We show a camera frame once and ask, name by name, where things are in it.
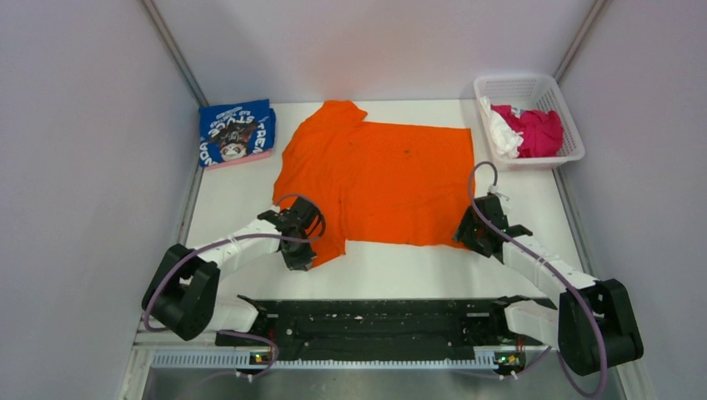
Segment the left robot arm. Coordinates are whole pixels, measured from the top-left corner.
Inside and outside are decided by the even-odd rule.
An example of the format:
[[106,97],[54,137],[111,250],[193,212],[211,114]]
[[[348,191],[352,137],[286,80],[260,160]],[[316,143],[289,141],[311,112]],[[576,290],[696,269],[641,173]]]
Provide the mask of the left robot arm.
[[290,271],[313,267],[313,243],[323,237],[326,219],[309,198],[292,198],[290,206],[275,204],[214,242],[169,247],[143,295],[143,327],[151,333],[174,333],[184,341],[215,330],[235,331],[247,344],[262,342],[268,324],[258,316],[256,305],[243,299],[220,312],[218,287],[243,265],[269,254],[280,254]]

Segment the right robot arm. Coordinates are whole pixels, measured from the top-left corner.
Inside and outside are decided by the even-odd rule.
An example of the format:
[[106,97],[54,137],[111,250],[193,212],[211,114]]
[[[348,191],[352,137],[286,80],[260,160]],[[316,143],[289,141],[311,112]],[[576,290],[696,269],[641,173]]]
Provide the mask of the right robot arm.
[[557,349],[564,365],[580,376],[644,356],[624,284],[580,271],[549,252],[526,227],[509,225],[498,196],[474,199],[454,241],[519,273],[551,302],[544,306],[523,295],[494,301],[489,333],[495,341],[533,338]]

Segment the orange t-shirt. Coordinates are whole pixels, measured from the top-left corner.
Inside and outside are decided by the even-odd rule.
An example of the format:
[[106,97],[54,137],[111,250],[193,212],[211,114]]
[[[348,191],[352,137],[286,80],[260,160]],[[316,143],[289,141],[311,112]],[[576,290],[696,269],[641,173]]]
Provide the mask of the orange t-shirt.
[[273,200],[299,194],[323,213],[316,266],[350,241],[453,246],[473,166],[467,128],[371,122],[354,102],[327,101],[283,150]]

